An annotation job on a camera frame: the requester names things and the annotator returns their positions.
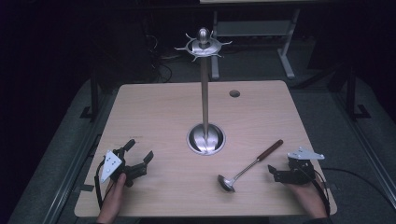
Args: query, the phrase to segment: light wood table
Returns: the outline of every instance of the light wood table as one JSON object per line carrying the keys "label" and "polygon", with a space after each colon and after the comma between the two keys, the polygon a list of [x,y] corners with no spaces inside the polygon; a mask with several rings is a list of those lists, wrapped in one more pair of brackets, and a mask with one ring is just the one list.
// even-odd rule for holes
{"label": "light wood table", "polygon": [[[229,92],[240,91],[233,98]],[[188,147],[189,129],[202,122],[200,83],[124,85],[108,118],[88,172],[93,177],[108,149],[136,144],[125,154],[127,165],[142,162],[152,150],[148,174],[124,191],[120,216],[126,217],[232,217],[285,216],[304,213],[292,194],[274,182],[267,164],[289,170],[287,153],[312,148],[304,125],[282,81],[209,83],[209,122],[226,134],[224,148],[212,156]],[[232,178],[254,162],[278,139],[284,144],[243,174],[236,193],[226,192],[218,175]],[[317,161],[312,161],[321,173]],[[107,183],[103,184],[104,195]],[[330,194],[332,214],[336,205]],[[99,214],[95,192],[80,193],[78,217]]]}

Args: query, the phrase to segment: ladle handle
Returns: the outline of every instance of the ladle handle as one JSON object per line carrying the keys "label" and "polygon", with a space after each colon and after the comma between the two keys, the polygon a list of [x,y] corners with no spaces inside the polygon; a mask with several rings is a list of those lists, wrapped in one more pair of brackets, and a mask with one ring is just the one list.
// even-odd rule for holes
{"label": "ladle handle", "polygon": [[265,150],[258,158],[257,161],[262,161],[267,157],[269,154],[271,154],[275,149],[279,148],[283,144],[283,140],[279,139],[277,142],[275,142],[271,147],[268,147],[267,150]]}

